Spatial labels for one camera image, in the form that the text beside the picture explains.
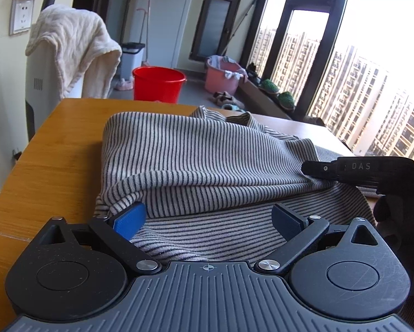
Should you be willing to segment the green potted plant far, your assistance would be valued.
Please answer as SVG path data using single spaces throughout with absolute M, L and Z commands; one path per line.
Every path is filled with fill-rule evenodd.
M 275 85 L 270 79 L 264 79 L 259 84 L 259 89 L 266 94 L 277 95 L 280 92 L 280 89 Z

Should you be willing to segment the pink laundry basket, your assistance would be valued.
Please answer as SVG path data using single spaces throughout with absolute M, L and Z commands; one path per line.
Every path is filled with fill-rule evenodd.
M 248 80 L 247 71 L 228 56 L 209 56 L 205 66 L 205 89 L 211 94 L 227 92 L 233 96 L 240 82 Z

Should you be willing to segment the grey striped knit garment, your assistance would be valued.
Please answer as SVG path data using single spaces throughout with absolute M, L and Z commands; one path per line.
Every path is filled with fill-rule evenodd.
M 146 222 L 132 242 L 164 263 L 254 263 L 285 242 L 271 223 L 277 203 L 333 224 L 373 219 L 357 188 L 301 172 L 307 160 L 336 158 L 250 113 L 225 117 L 205 107 L 189 116 L 121 112 L 104 127 L 95 214 L 112 217 L 142 203 Z

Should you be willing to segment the green potted plant near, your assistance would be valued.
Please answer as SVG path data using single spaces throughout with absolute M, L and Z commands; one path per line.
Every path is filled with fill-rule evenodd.
M 290 92 L 282 92 L 277 95 L 279 105 L 286 111 L 295 110 L 295 99 Z

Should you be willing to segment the white floor washer vacuum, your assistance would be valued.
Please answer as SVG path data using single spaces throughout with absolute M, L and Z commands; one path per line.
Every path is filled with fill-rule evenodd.
M 28 140 L 59 103 L 58 78 L 54 76 L 53 51 L 41 43 L 27 58 L 25 78 L 25 115 Z

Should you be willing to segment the white pedal trash bin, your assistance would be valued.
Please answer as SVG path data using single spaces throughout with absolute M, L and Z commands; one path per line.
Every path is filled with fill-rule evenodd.
M 128 80 L 133 76 L 133 70 L 142 65 L 145 44 L 128 42 L 121 45 L 121 72 L 120 78 Z

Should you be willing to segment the cream towel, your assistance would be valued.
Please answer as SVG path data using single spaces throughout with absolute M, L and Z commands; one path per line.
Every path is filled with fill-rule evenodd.
M 53 51 L 60 99 L 68 97 L 80 79 L 83 98 L 108 97 L 122 50 L 98 14 L 62 4 L 46 7 L 31 27 L 25 55 L 29 57 L 42 44 Z

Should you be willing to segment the wall power socket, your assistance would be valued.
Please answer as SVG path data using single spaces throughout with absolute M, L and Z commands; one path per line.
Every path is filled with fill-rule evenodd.
M 18 35 L 31 28 L 34 0 L 12 0 L 9 35 Z

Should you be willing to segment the red plastic bucket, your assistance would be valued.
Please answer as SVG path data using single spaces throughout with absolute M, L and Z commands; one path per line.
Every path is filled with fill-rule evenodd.
M 187 77 L 172 68 L 141 66 L 132 71 L 133 99 L 177 103 Z

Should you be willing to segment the green potted plant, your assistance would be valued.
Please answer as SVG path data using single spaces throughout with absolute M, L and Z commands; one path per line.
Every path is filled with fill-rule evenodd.
M 277 95 L 279 105 L 286 111 L 295 110 L 295 99 L 290 92 L 282 92 Z
M 259 84 L 259 89 L 266 94 L 277 95 L 280 92 L 280 89 L 275 85 L 270 79 L 264 79 Z

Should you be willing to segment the slippers on floor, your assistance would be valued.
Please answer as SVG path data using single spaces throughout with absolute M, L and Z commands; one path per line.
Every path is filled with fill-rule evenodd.
M 239 112 L 244 111 L 244 104 L 228 92 L 215 92 L 213 94 L 213 102 L 216 106 L 220 107 L 223 110 Z

